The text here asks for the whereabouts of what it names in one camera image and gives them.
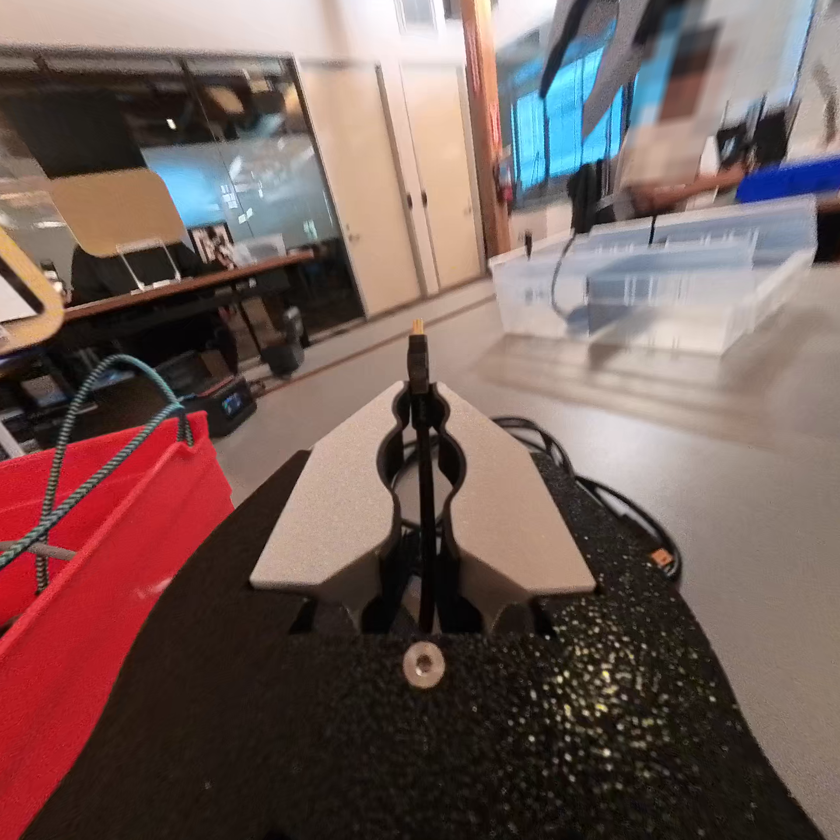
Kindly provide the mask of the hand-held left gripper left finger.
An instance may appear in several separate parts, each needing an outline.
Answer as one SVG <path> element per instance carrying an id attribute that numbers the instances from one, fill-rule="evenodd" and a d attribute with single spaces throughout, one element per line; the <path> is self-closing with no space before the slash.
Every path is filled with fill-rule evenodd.
<path id="1" fill-rule="evenodd" d="M 385 450 L 395 440 L 402 455 L 410 401 L 398 381 L 311 447 L 250 574 L 254 589 L 337 604 L 361 620 L 402 529 Z"/>

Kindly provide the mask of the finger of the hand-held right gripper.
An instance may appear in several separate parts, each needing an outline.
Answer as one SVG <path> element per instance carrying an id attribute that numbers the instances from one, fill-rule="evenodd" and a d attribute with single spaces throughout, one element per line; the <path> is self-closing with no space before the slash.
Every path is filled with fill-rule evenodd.
<path id="1" fill-rule="evenodd" d="M 581 133 L 591 134 L 617 92 L 635 78 L 648 41 L 656 34 L 655 1 L 558 1 L 542 63 L 539 96 L 547 97 L 575 40 L 604 38 L 601 61 L 581 112 Z"/>

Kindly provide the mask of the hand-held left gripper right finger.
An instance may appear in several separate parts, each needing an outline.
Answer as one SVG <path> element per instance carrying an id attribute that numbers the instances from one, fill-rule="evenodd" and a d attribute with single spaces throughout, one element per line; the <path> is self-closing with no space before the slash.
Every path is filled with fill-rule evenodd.
<path id="1" fill-rule="evenodd" d="M 436 392 L 439 434 L 458 461 L 444 504 L 458 593 L 485 625 L 540 597 L 594 593 L 595 577 L 524 445 L 447 385 Z"/>

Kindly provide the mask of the red plastic bin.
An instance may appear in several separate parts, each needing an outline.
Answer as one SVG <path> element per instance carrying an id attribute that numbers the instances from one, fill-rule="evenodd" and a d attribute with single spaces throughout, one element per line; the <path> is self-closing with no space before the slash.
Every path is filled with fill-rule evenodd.
<path id="1" fill-rule="evenodd" d="M 194 443 L 170 418 L 49 532 L 73 552 L 2 569 L 1 838 L 19 838 L 95 728 L 146 617 L 166 586 L 233 511 L 204 412 Z"/>

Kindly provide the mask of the clear plastic bin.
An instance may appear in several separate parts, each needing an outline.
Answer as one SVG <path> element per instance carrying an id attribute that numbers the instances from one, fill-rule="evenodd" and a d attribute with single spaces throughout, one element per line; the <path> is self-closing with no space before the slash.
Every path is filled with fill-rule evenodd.
<path id="1" fill-rule="evenodd" d="M 720 357 L 791 299 L 816 254 L 814 195 L 546 238 L 490 261 L 505 333 Z"/>

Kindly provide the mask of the chair with black jacket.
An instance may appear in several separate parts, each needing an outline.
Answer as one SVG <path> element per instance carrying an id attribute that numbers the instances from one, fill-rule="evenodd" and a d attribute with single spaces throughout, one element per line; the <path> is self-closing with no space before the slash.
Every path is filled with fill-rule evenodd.
<path id="1" fill-rule="evenodd" d="M 584 163 L 569 177 L 566 191 L 573 235 L 586 235 L 594 226 L 616 221 L 611 178 L 611 164 L 606 159 Z"/>

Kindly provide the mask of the beige door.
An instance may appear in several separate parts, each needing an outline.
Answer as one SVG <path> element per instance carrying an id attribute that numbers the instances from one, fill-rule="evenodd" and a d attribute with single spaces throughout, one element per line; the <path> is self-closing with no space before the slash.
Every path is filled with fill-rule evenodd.
<path id="1" fill-rule="evenodd" d="M 482 274 L 459 71 L 404 65 L 401 75 L 437 284 L 447 290 Z"/>
<path id="2" fill-rule="evenodd" d="M 304 62 L 299 76 L 364 314 L 376 318 L 421 297 L 379 68 Z"/>

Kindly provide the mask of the blue plastic bin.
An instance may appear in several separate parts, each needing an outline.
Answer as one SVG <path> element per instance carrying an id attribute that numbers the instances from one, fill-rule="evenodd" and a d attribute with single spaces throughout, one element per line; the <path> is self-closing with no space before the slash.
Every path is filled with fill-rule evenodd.
<path id="1" fill-rule="evenodd" d="M 830 155 L 753 170 L 736 191 L 739 203 L 760 203 L 793 196 L 838 193 L 839 156 Z"/>

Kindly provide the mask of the long wooden table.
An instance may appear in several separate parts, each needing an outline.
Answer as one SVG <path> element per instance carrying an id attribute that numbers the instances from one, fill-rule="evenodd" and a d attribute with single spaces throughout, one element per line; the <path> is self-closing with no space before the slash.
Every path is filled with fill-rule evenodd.
<path id="1" fill-rule="evenodd" d="M 266 259 L 251 266 L 214 272 L 200 277 L 189 277 L 181 280 L 171 280 L 162 286 L 146 287 L 142 290 L 126 293 L 117 297 L 109 297 L 87 304 L 80 304 L 64 310 L 61 327 L 69 324 L 89 320 L 111 312 L 120 312 L 138 306 L 149 305 L 153 302 L 177 298 L 183 295 L 195 295 L 205 290 L 215 290 L 226 287 L 236 290 L 239 282 L 255 279 L 268 272 L 301 266 L 315 260 L 317 252 L 313 248 L 300 248 L 289 255 Z"/>

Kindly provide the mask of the clear storage box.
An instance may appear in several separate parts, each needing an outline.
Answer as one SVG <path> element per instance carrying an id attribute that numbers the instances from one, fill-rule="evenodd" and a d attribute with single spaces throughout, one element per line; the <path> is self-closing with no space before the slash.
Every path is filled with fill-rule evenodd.
<path id="1" fill-rule="evenodd" d="M 284 257 L 287 248 L 281 234 L 272 234 L 238 241 L 232 254 L 236 267 L 246 267 Z"/>

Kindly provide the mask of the framed black-white marker tag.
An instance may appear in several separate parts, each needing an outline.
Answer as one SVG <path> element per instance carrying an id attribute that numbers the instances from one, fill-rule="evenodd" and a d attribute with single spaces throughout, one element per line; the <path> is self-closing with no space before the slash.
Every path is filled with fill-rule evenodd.
<path id="1" fill-rule="evenodd" d="M 218 222 L 187 229 L 192 247 L 199 259 L 216 270 L 237 268 L 234 243 L 226 222 Z"/>

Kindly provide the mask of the clear board stand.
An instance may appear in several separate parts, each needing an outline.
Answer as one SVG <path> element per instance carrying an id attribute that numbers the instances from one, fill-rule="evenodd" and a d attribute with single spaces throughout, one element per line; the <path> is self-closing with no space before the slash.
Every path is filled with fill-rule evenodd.
<path id="1" fill-rule="evenodd" d="M 117 245 L 116 255 L 122 261 L 125 269 L 133 281 L 136 290 L 130 294 L 137 295 L 173 285 L 182 280 L 182 273 L 175 262 L 169 246 L 160 238 L 147 238 Z M 146 281 L 138 273 L 134 257 L 142 257 Z"/>

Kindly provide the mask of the wooden clipboard board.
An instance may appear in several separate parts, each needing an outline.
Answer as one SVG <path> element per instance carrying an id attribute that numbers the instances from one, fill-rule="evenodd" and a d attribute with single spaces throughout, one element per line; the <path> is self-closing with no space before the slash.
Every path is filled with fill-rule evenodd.
<path id="1" fill-rule="evenodd" d="M 91 256 L 174 245 L 186 234 L 164 181 L 147 168 L 56 178 L 49 193 L 77 245 Z"/>
<path id="2" fill-rule="evenodd" d="M 43 305 L 34 318 L 1 323 L 1 357 L 29 350 L 55 336 L 64 319 L 64 299 L 41 268 L 1 230 L 1 273 L 16 275 Z"/>

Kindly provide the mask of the wooden post with signs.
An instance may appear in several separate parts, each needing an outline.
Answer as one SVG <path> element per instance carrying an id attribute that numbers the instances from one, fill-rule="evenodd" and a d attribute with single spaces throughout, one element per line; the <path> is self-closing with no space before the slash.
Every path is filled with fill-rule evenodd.
<path id="1" fill-rule="evenodd" d="M 486 254 L 509 251 L 508 205 L 499 198 L 497 165 L 501 160 L 501 112 L 496 47 L 490 1 L 461 1 L 465 68 L 476 156 L 480 216 Z"/>

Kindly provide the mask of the white wall vent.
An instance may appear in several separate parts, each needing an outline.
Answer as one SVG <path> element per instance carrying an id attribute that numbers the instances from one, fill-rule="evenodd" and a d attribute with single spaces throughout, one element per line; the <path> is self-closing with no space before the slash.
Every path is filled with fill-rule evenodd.
<path id="1" fill-rule="evenodd" d="M 438 31 L 436 1 L 394 1 L 397 23 L 408 35 L 431 35 Z"/>

